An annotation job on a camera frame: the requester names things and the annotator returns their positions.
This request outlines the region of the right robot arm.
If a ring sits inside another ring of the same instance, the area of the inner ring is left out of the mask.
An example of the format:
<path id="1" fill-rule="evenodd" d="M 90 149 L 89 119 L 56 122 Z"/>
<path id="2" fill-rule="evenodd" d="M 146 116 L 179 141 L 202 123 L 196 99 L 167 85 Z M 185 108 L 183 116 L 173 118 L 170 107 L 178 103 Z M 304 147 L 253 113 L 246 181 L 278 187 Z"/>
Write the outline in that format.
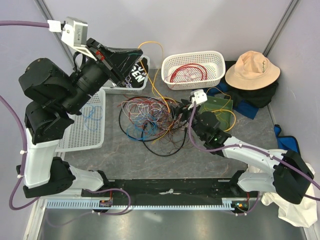
<path id="1" fill-rule="evenodd" d="M 235 197 L 245 192 L 276 193 L 291 204 L 300 204 L 303 199 L 312 199 L 309 187 L 319 185 L 314 174 L 301 155 L 291 149 L 263 149 L 241 141 L 220 129 L 220 122 L 213 112 L 200 113 L 195 102 L 183 101 L 172 107 L 172 116 L 187 122 L 189 135 L 195 133 L 203 142 L 194 144 L 200 151 L 243 162 L 260 170 L 258 173 L 240 171 L 229 191 Z"/>

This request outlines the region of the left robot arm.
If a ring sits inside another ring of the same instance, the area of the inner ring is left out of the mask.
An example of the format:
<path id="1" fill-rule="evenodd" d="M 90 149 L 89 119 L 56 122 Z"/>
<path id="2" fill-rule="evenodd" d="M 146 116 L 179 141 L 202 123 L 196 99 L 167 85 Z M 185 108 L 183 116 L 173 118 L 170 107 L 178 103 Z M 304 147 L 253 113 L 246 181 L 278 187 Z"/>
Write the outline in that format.
<path id="1" fill-rule="evenodd" d="M 65 73 L 48 58 L 34 60 L 19 77 L 24 95 L 26 162 L 19 167 L 27 198 L 44 197 L 68 189 L 106 196 L 109 181 L 101 170 L 81 170 L 55 155 L 65 130 L 81 115 L 82 107 L 107 82 L 122 86 L 143 55 L 139 48 L 113 48 L 87 40 L 80 66 Z"/>

